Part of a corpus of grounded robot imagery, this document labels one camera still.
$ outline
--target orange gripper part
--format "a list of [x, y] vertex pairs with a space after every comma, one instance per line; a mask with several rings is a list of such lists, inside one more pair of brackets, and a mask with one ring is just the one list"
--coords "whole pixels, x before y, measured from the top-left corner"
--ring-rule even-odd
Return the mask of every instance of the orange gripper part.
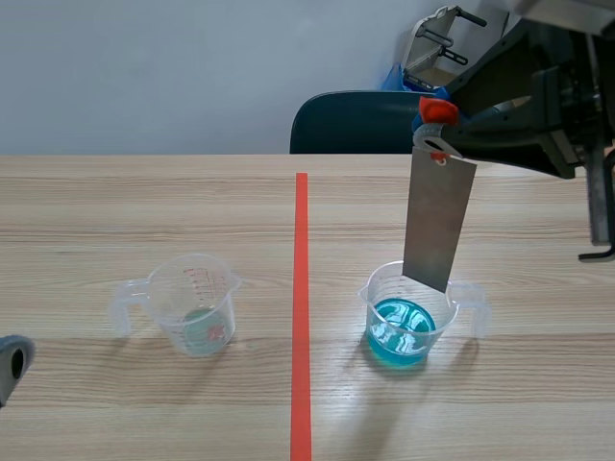
[[423, 123], [456, 125], [459, 121], [459, 109], [457, 106], [443, 99], [421, 96], [419, 100], [419, 113]]

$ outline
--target small green object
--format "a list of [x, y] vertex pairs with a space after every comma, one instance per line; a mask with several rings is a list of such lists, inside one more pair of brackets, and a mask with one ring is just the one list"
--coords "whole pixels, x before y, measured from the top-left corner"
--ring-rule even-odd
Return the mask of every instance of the small green object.
[[197, 309], [189, 312], [184, 320], [191, 322], [184, 327], [185, 347], [190, 355], [210, 355], [227, 344], [231, 332], [220, 312]]

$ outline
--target red tape line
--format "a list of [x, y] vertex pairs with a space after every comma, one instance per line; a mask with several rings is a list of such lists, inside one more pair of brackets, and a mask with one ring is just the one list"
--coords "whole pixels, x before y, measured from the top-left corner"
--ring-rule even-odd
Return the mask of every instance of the red tape line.
[[297, 173], [296, 187], [295, 264], [292, 282], [290, 461], [311, 461], [308, 173]]

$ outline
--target cup handle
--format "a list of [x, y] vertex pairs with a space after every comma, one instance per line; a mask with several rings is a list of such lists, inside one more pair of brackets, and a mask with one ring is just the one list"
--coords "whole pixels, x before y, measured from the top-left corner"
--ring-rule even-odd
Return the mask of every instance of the cup handle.
[[132, 331], [128, 308], [132, 304], [143, 305], [147, 300], [147, 279], [126, 280], [116, 289], [109, 304], [109, 318], [120, 338], [129, 336]]
[[459, 309], [474, 309], [472, 336], [484, 338], [491, 322], [491, 305], [487, 302], [482, 288], [471, 283], [453, 282], [449, 285], [447, 296]]

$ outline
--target measuring cup with blue liquid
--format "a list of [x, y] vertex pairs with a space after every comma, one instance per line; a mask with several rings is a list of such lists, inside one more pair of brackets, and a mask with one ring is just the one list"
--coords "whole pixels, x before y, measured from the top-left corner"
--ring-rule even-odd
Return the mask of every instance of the measuring cup with blue liquid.
[[203, 357], [231, 341], [233, 291], [240, 284], [241, 279], [214, 256], [179, 256], [147, 279], [120, 283], [109, 314], [118, 335], [125, 337], [131, 333], [128, 308], [140, 304], [177, 350]]
[[402, 275], [403, 261], [379, 267], [358, 295], [367, 304], [365, 334], [374, 354], [393, 366], [424, 360], [459, 309], [473, 309], [472, 335], [485, 336], [491, 306], [478, 285], [449, 282], [446, 294]]

